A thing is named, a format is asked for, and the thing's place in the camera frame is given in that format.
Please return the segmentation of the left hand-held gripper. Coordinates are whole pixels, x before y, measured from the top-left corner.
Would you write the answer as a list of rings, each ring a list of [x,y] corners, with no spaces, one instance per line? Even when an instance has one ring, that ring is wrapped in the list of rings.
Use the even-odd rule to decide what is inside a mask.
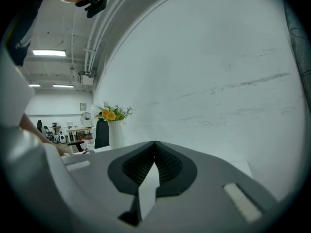
[[[47,155],[55,147],[41,143],[20,128],[34,90],[13,63],[8,50],[0,50],[0,166],[13,194],[22,204],[64,204],[50,174]]]

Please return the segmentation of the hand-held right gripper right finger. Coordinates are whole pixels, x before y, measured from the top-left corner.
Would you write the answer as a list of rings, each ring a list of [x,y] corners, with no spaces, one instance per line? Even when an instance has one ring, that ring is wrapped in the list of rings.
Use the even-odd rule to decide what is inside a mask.
[[[218,157],[155,142],[160,177],[144,233],[251,233],[276,206],[258,182]]]

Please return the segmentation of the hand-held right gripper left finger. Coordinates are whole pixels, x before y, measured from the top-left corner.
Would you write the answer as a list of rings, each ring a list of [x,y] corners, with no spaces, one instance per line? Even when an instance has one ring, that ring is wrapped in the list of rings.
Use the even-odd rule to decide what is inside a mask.
[[[154,142],[65,157],[65,171],[79,232],[154,232],[156,224],[141,217],[142,191],[154,164]]]

